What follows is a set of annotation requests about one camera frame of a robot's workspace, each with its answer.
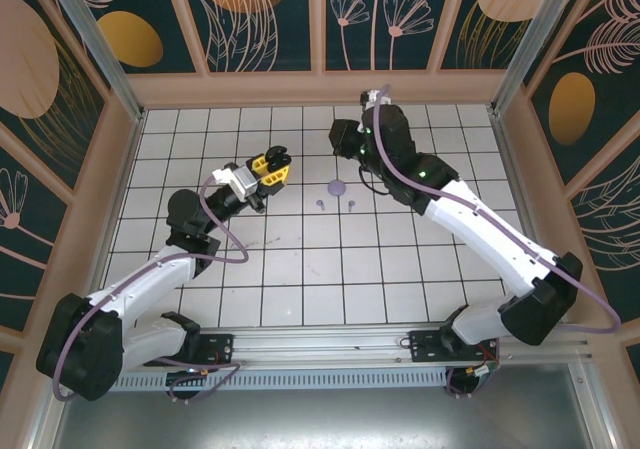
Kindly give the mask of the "aluminium mounting rail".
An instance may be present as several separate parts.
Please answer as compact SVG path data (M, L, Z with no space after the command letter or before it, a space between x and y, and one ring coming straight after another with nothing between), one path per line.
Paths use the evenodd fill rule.
M99 355L115 349L123 364L118 373L132 371L161 356L179 352L187 336L232 334L232 361L250 369L339 369L390 367L411 363L429 366L475 366L470 363L413 362L408 333L438 330L434 324L386 324L322 327L218 328L190 330L179 336L180 325L167 319L128 330L120 338L94 343ZM577 334L555 332L539 346L512 336L496 341L498 359L489 364L555 364L590 361L592 350Z

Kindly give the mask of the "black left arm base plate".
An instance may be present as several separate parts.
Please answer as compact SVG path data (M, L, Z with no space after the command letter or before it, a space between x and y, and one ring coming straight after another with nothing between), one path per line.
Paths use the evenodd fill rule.
M165 356L168 362L156 359L144 363L145 367L177 366L194 367L199 365L217 365L232 361L234 339L232 334L199 334L187 336L178 353Z

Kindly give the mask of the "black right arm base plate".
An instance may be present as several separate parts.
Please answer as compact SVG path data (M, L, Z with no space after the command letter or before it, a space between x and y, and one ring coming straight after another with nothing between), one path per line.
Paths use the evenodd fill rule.
M479 365L498 359L497 344L492 339L469 345L455 334L440 330L411 331L408 337L413 362Z

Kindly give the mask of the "grey metal panel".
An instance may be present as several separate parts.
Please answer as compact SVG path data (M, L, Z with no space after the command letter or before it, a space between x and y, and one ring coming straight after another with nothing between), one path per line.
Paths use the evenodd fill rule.
M221 391L195 405L112 393L50 416L37 449L617 449L564 382L493 387Z

